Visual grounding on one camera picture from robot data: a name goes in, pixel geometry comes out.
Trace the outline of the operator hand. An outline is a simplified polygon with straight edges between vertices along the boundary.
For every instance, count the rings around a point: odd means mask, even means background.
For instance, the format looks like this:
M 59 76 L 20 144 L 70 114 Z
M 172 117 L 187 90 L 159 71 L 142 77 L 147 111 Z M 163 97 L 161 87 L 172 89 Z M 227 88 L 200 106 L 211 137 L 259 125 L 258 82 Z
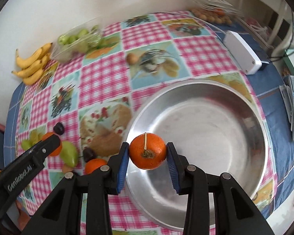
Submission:
M 23 211 L 23 206 L 18 200 L 16 200 L 15 203 L 19 211 L 18 226 L 19 229 L 23 231 L 28 222 L 30 221 L 31 217 Z

